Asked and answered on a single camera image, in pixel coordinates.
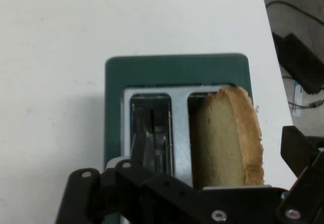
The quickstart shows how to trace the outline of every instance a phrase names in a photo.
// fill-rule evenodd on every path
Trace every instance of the white table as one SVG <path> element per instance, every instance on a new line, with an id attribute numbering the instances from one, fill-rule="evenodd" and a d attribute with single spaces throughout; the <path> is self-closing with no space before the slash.
<path id="1" fill-rule="evenodd" d="M 117 55 L 247 55 L 265 182 L 295 181 L 263 0 L 0 0 L 0 14 L 1 223 L 53 223 L 70 172 L 102 170 L 104 64 Z"/>

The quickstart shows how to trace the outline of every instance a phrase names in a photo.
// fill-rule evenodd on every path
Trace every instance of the bread crust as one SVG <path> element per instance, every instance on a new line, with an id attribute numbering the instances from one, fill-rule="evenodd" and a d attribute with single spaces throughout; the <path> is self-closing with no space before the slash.
<path id="1" fill-rule="evenodd" d="M 242 87 L 229 86 L 221 88 L 217 94 L 208 95 L 205 102 L 208 105 L 220 97 L 227 97 L 233 108 L 242 155 L 244 184 L 263 184 L 261 130 L 252 100 Z"/>

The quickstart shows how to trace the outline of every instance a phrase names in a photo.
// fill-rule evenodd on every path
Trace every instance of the floor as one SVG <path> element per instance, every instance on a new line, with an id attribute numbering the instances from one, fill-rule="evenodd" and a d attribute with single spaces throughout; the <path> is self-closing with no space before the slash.
<path id="1" fill-rule="evenodd" d="M 324 0 L 282 0 L 300 7 L 313 14 L 320 20 L 324 20 Z M 268 8 L 268 17 L 271 30 L 280 36 L 294 33 L 322 62 L 324 62 L 324 27 L 313 20 L 308 19 L 297 11 L 283 5 L 272 5 Z M 281 67 L 283 76 L 289 75 Z M 316 95 L 308 95 L 301 92 L 297 83 L 284 79 L 287 99 L 290 102 L 298 101 L 298 104 L 324 99 L 324 90 Z M 294 125 L 305 135 L 324 136 L 324 105 L 314 109 L 291 108 Z"/>

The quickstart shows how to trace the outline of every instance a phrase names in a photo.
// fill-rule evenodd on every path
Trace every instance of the metal bolt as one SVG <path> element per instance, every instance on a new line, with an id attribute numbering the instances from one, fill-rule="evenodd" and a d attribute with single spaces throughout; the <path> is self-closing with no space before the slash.
<path id="1" fill-rule="evenodd" d="M 124 168 L 131 167 L 131 164 L 129 162 L 125 162 L 125 163 L 123 163 L 123 167 Z"/>
<path id="2" fill-rule="evenodd" d="M 82 177 L 90 177 L 91 176 L 91 172 L 89 172 L 89 171 L 84 172 L 81 176 Z"/>
<path id="3" fill-rule="evenodd" d="M 286 210 L 286 217 L 291 220 L 299 220 L 301 218 L 301 214 L 298 210 L 288 209 Z"/>
<path id="4" fill-rule="evenodd" d="M 222 210 L 214 210 L 212 213 L 212 219 L 215 221 L 226 221 L 227 215 Z"/>
<path id="5" fill-rule="evenodd" d="M 287 197 L 287 195 L 288 195 L 288 192 L 287 191 L 282 192 L 281 193 L 281 199 L 285 199 Z"/>

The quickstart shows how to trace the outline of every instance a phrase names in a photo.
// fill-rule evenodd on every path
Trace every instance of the black cable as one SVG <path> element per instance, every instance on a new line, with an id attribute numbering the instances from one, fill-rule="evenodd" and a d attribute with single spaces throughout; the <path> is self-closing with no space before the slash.
<path id="1" fill-rule="evenodd" d="M 302 9 L 298 8 L 297 6 L 292 5 L 292 4 L 290 4 L 290 3 L 288 3 L 288 2 L 285 2 L 285 1 L 281 1 L 281 0 L 274 0 L 274 1 L 269 2 L 265 7 L 266 7 L 266 8 L 269 8 L 271 5 L 274 5 L 274 4 L 287 5 L 287 6 L 289 6 L 290 8 L 299 11 L 300 13 L 306 15 L 308 18 L 310 18 L 310 19 L 312 19 L 312 20 L 314 20 L 314 21 L 316 21 L 316 22 L 318 22 L 319 24 L 321 24 L 321 25 L 324 26 L 324 21 L 318 19 L 316 16 L 313 16 L 313 15 L 307 13 L 306 11 L 303 11 Z"/>
<path id="2" fill-rule="evenodd" d="M 295 103 L 292 103 L 292 102 L 288 102 L 288 104 L 292 105 L 292 106 L 295 106 L 295 107 L 298 107 L 297 109 L 308 109 L 308 108 L 317 108 L 321 105 L 324 104 L 324 99 L 323 100 L 317 100 L 317 101 L 314 101 L 314 102 L 311 102 L 310 104 L 306 105 L 306 106 L 303 106 L 303 105 L 298 105 L 298 104 L 295 104 Z"/>
<path id="3" fill-rule="evenodd" d="M 295 106 L 295 107 L 298 107 L 298 109 L 307 109 L 307 108 L 310 108 L 309 106 L 302 106 L 302 105 L 298 105 L 298 104 L 295 104 L 295 103 L 292 103 L 292 102 L 288 102 L 289 105 L 292 105 L 292 106 Z"/>

